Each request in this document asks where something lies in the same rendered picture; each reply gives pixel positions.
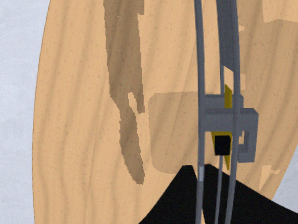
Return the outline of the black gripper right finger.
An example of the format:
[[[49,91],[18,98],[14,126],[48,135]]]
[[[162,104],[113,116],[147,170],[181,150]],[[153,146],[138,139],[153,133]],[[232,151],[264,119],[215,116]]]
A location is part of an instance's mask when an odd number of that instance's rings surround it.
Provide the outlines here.
[[[205,224],[214,224],[218,176],[220,176],[220,169],[213,167],[213,164],[205,164],[204,205],[202,205]],[[222,172],[217,224],[225,224],[226,221],[227,192],[229,192],[229,175]],[[257,190],[235,180],[230,224],[298,224],[298,213],[271,201]]]

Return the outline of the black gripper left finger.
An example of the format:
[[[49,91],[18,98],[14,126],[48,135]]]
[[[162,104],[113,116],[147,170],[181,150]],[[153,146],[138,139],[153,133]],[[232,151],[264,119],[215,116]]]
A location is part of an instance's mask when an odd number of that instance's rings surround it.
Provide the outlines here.
[[[197,177],[193,165],[182,165],[153,209],[138,224],[196,224]]]

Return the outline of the light wooden board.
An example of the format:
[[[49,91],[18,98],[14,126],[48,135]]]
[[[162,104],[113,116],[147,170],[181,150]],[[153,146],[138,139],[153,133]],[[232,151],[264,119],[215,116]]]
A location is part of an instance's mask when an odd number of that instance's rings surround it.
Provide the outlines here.
[[[254,163],[273,200],[298,145],[298,0],[237,0]],[[138,224],[198,161],[193,0],[49,0],[32,127],[35,224]]]

